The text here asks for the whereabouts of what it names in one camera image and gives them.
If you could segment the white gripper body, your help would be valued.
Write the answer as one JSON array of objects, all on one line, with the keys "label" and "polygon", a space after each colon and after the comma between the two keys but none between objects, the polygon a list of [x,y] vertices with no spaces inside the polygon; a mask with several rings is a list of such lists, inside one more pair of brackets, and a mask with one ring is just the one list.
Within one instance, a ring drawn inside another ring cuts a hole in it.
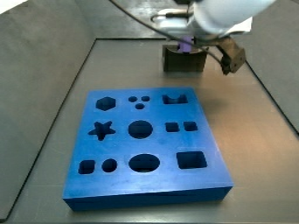
[{"label": "white gripper body", "polygon": [[195,36],[199,39],[222,39],[251,31],[253,18],[215,32],[203,29],[187,9],[163,9],[157,14],[157,28],[178,37]]}]

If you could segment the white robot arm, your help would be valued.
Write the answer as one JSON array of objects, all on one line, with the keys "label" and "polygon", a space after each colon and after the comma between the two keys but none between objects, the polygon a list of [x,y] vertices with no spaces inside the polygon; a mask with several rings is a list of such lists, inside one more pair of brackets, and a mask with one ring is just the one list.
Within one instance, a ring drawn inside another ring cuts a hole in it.
[{"label": "white robot arm", "polygon": [[251,31],[253,17],[277,0],[174,0],[178,9],[163,9],[154,27],[171,35],[210,41]]}]

